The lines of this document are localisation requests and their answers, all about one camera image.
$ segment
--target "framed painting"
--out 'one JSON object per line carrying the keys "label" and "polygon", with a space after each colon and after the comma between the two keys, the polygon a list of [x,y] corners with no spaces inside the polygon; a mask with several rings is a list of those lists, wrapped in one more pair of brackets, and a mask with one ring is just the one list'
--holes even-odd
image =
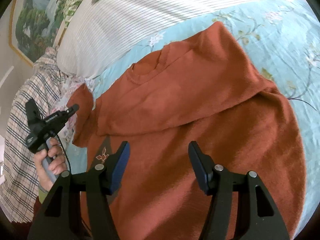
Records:
{"label": "framed painting", "polygon": [[44,54],[47,47],[54,47],[61,41],[68,1],[13,0],[9,45],[30,66]]}

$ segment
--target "green sleeve cuff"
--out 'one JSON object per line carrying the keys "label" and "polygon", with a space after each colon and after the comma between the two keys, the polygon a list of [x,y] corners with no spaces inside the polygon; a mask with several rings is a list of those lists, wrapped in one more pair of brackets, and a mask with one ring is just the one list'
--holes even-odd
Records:
{"label": "green sleeve cuff", "polygon": [[39,184],[39,201],[41,204],[44,202],[44,199],[46,198],[47,194],[48,192]]}

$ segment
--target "hand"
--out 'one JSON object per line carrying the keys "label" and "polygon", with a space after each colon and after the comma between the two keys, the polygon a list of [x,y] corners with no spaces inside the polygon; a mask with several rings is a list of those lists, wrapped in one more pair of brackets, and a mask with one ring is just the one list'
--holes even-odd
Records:
{"label": "hand", "polygon": [[[59,175],[63,171],[67,170],[66,158],[62,154],[62,148],[58,145],[57,139],[51,138],[50,144],[52,145],[52,148],[48,151],[48,156],[49,157],[56,156],[56,158],[50,163],[48,169],[52,171],[54,175]],[[34,162],[35,162],[36,170],[38,173],[40,185],[46,191],[50,191],[50,189],[53,186],[53,183],[48,177],[46,171],[42,166],[42,161],[46,156],[47,156],[47,150],[45,149],[42,150],[41,152],[37,152],[34,155]]]}

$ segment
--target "gray handle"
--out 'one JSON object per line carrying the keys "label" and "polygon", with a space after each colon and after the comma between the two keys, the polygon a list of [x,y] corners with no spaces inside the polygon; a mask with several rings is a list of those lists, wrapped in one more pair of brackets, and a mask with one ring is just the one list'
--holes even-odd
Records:
{"label": "gray handle", "polygon": [[[50,142],[49,142],[50,139],[47,140],[47,152],[49,151],[49,149],[52,148]],[[52,173],[52,171],[50,171],[48,168],[49,168],[49,165],[50,163],[53,161],[53,158],[47,156],[43,161],[42,161],[42,166],[45,170],[45,172],[47,173],[48,177],[50,178],[50,180],[52,181],[52,183],[55,183],[57,178],[59,177],[59,175],[54,175]]]}

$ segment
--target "checkered cloth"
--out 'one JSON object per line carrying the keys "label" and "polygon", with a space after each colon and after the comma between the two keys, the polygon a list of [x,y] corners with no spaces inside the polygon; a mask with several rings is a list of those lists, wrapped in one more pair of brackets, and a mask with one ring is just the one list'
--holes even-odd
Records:
{"label": "checkered cloth", "polygon": [[0,207],[10,221],[28,222],[33,218],[33,205],[38,196],[38,175],[33,154],[26,148],[29,134],[25,103],[33,98],[43,116],[60,98],[61,85],[67,76],[57,67],[57,52],[47,48],[34,68],[37,73],[17,92],[10,113],[5,137],[4,175],[0,186]]}

